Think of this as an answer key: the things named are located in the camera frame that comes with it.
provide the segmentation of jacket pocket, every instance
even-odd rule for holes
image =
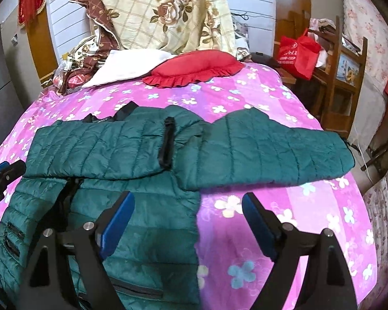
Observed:
[[[20,240],[24,240],[25,234],[20,231],[16,226],[14,226],[12,223],[7,222],[7,229],[11,231],[15,236],[17,236]]]
[[[20,259],[20,251],[17,246],[9,239],[7,232],[4,233],[4,246],[9,254]]]
[[[109,280],[118,293],[150,300],[162,299],[162,290],[137,286],[135,284],[123,282],[114,277],[109,277]]]

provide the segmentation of pink floral curtain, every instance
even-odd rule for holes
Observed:
[[[344,33],[362,47],[368,39],[365,73],[374,78],[375,86],[384,92],[388,81],[388,26],[371,0],[344,0]]]

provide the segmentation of bed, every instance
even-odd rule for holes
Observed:
[[[158,89],[134,79],[83,89],[65,97],[46,90],[0,146],[0,162],[25,160],[40,127],[56,120],[80,120],[89,113],[104,118],[129,101],[139,106],[183,106],[210,122],[228,112],[254,106],[286,126],[321,129],[274,70],[249,63],[232,77],[216,77],[184,88]],[[0,218],[16,184],[9,186],[0,203]],[[203,309],[249,309],[271,270],[272,263],[262,255],[242,215],[241,197],[250,190],[282,222],[310,232],[333,229],[348,261],[358,302],[372,290],[377,280],[374,238],[361,194],[349,173],[332,181],[297,187],[260,185],[202,192],[196,250]],[[306,263],[300,261],[285,310],[295,306]]]

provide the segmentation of green puffer jacket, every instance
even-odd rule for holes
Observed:
[[[175,120],[172,167],[158,161],[164,121]],[[200,308],[196,214],[201,188],[274,183],[300,185],[346,174],[354,159],[332,132],[287,128],[259,110],[240,110],[207,123],[178,106],[138,107],[124,121],[57,121],[37,131],[27,172],[0,222],[0,279],[15,300],[37,222],[53,206],[67,178],[84,178],[69,229],[94,221],[120,193],[135,195],[135,212],[104,266],[119,282],[155,289],[160,299],[129,295],[128,310]],[[86,293],[71,260],[78,292]]]

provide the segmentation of red plastic bag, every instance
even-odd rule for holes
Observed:
[[[282,36],[277,60],[292,76],[309,80],[321,50],[319,43],[307,37],[306,29],[296,40]]]

